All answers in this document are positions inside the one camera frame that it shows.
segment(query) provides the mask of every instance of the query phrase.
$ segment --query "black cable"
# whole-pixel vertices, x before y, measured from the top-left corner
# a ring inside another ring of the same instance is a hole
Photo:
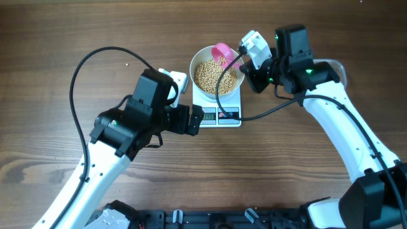
[[[119,102],[119,104],[117,106],[113,107],[112,109],[119,109],[121,107],[121,105],[123,105],[123,103],[125,103],[126,100],[131,98],[132,96],[133,95],[130,95],[130,94],[124,96],[124,98],[122,98],[122,100]]]
[[[279,96],[279,94],[277,93],[277,87],[278,87],[278,85],[274,85],[274,96],[276,96],[276,98],[278,98],[278,99],[292,100],[292,98],[287,98],[287,97],[284,97],[284,96]]]
[[[98,52],[104,51],[104,50],[119,50],[119,51],[123,51],[123,52],[127,52],[130,55],[134,56],[135,58],[139,59],[143,64],[145,64],[147,67],[149,67],[152,71],[156,71],[153,67],[151,67],[151,65],[149,65],[143,58],[141,58],[140,56],[138,56],[137,54],[135,54],[134,52],[127,50],[125,48],[120,48],[120,47],[114,47],[114,46],[110,46],[110,47],[104,47],[104,48],[99,48],[96,49],[92,52],[90,52],[85,58],[83,58],[83,60],[78,64],[78,66],[76,67],[76,70],[74,72],[74,75],[72,76],[72,81],[71,81],[71,86],[69,87],[69,104],[71,105],[71,111],[72,111],[72,116],[74,118],[74,122],[75,122],[75,126],[78,129],[78,134],[79,134],[79,138],[81,139],[81,144],[82,144],[82,148],[83,148],[83,158],[84,158],[84,162],[83,162],[83,172],[82,175],[80,177],[80,181],[78,184],[78,187],[76,187],[75,192],[73,193],[71,199],[69,199],[68,203],[66,204],[66,206],[64,207],[64,209],[61,211],[61,213],[59,214],[59,216],[56,218],[56,220],[53,222],[53,224],[51,225],[51,229],[54,229],[58,223],[60,222],[60,220],[65,216],[65,213],[68,211],[68,209],[70,208],[70,206],[72,205],[72,203],[75,201],[76,197],[78,196],[80,190],[82,189],[83,184],[85,183],[85,181],[88,179],[88,172],[89,172],[89,152],[88,152],[88,147],[86,145],[85,142],[85,138],[83,137],[83,133],[82,133],[82,129],[81,129],[81,125],[79,124],[78,121],[78,117],[76,116],[76,111],[75,111],[75,106],[74,106],[74,99],[73,99],[73,92],[74,92],[74,85],[75,85],[75,80],[76,77],[78,75],[79,70],[81,69],[82,65],[85,63],[85,61],[87,59],[89,59],[92,55],[95,55]]]
[[[226,71],[228,71],[228,70],[232,67],[232,65],[233,65],[241,56],[243,56],[243,53],[241,53],[238,57],[236,57],[235,60],[233,60],[233,61],[224,69],[224,71],[222,72],[222,74],[220,75],[220,77],[219,77],[219,79],[218,79],[218,81],[217,81],[216,93],[215,93],[216,102],[217,102],[217,105],[219,106],[219,108],[221,109],[221,111],[222,111],[223,113],[225,113],[225,114],[226,114],[226,111],[223,109],[223,107],[222,107],[222,105],[221,105],[221,103],[220,103],[220,101],[219,101],[219,86],[220,86],[220,84],[221,84],[221,80],[222,80],[224,74],[226,73]],[[283,75],[285,75],[285,72],[282,70],[282,63],[284,63],[284,58],[281,59],[280,71],[281,71],[281,73],[282,73]],[[407,225],[407,223],[406,223],[406,214],[405,214],[405,211],[404,211],[403,201],[401,200],[401,196],[400,196],[399,190],[397,189],[396,183],[394,182],[393,177],[391,176],[391,174],[390,174],[390,172],[389,172],[389,168],[387,168],[385,162],[383,161],[382,155],[377,151],[375,145],[373,144],[373,142],[372,142],[372,140],[370,139],[368,133],[366,133],[365,129],[363,128],[363,126],[361,125],[361,123],[359,122],[359,120],[345,107],[345,105],[341,104],[340,102],[338,102],[338,101],[336,101],[336,100],[334,100],[334,99],[332,99],[332,98],[330,98],[330,97],[324,96],[324,95],[305,95],[305,96],[303,96],[303,97],[298,97],[298,98],[292,99],[292,100],[290,100],[290,101],[288,101],[288,102],[286,102],[286,103],[283,103],[283,104],[277,106],[276,108],[273,108],[273,109],[271,109],[271,110],[269,110],[269,111],[266,111],[266,112],[264,112],[264,113],[262,113],[262,114],[259,114],[259,115],[257,115],[257,116],[253,116],[253,117],[249,117],[249,118],[243,118],[243,117],[237,118],[237,117],[231,116],[231,118],[234,119],[234,120],[240,120],[240,121],[256,120],[256,119],[258,119],[258,118],[262,118],[262,117],[264,117],[264,116],[266,116],[266,115],[269,115],[269,114],[271,114],[271,113],[273,113],[273,112],[276,112],[276,111],[278,111],[278,110],[280,110],[280,109],[282,109],[282,108],[284,108],[284,107],[286,107],[286,106],[288,106],[288,105],[290,105],[290,104],[293,104],[293,103],[298,102],[298,101],[302,101],[302,100],[304,100],[304,99],[325,99],[325,100],[327,100],[327,101],[333,102],[334,104],[336,104],[336,105],[339,107],[339,109],[342,109],[345,113],[347,113],[347,114],[349,115],[350,119],[356,124],[356,126],[357,126],[357,127],[359,128],[359,130],[361,131],[363,137],[364,137],[364,138],[366,139],[366,141],[368,142],[370,148],[373,150],[373,153],[375,154],[375,156],[376,156],[376,158],[378,159],[380,165],[382,166],[383,171],[384,171],[384,173],[386,174],[387,179],[388,179],[389,182],[390,182],[390,186],[391,186],[391,188],[393,189],[394,195],[396,196],[397,204],[398,204],[398,206],[399,206],[399,211],[400,211],[401,224],[403,225],[403,229],[407,229],[407,227],[406,227],[406,225]]]

